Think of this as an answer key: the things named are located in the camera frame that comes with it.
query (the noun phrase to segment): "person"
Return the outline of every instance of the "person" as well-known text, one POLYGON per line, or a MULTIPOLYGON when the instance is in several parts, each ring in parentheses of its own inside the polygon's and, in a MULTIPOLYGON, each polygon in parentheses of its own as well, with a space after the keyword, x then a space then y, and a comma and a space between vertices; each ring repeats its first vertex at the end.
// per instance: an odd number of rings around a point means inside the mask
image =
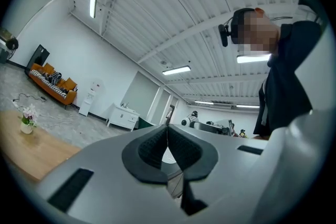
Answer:
POLYGON ((294 72, 318 42, 322 27, 314 12, 320 9, 312 10, 307 6, 309 0, 299 2, 302 3, 304 10, 315 14, 313 21, 299 20, 277 26, 261 8, 243 8, 234 12, 231 22, 233 43, 251 52, 271 54, 267 62, 269 74, 259 90, 260 109, 253 132, 257 134, 256 139, 269 139, 273 130, 288 126, 294 118, 312 109, 294 72))

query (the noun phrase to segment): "white ceiling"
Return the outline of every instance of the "white ceiling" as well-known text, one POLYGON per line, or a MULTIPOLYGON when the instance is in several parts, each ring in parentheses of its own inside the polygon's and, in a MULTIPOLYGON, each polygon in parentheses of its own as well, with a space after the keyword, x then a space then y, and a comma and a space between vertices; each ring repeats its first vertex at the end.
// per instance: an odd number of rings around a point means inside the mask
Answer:
MULTIPOLYGON (((73 15, 185 100, 256 104, 269 68, 265 62, 238 64, 237 46, 229 40, 224 48, 217 26, 239 8, 258 6, 270 17, 290 16, 296 3, 297 0, 98 0, 95 19, 89 16, 89 0, 69 0, 69 7, 73 15), (162 75, 164 70, 185 65, 192 71, 162 75)), ((288 22, 280 20, 277 24, 288 22)))

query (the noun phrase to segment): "black slot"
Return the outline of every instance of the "black slot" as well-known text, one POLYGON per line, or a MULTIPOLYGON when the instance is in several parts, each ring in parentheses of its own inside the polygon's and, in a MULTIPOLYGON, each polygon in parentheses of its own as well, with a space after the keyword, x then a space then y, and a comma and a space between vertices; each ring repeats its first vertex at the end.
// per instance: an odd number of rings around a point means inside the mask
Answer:
POLYGON ((245 152, 256 154, 256 155, 261 155, 262 152, 263 152, 263 150, 261 150, 259 148, 250 147, 250 146, 240 146, 237 149, 240 150, 240 151, 245 151, 245 152))
POLYGON ((92 175, 93 172, 90 170, 78 169, 49 198, 48 202, 62 212, 68 211, 92 175))

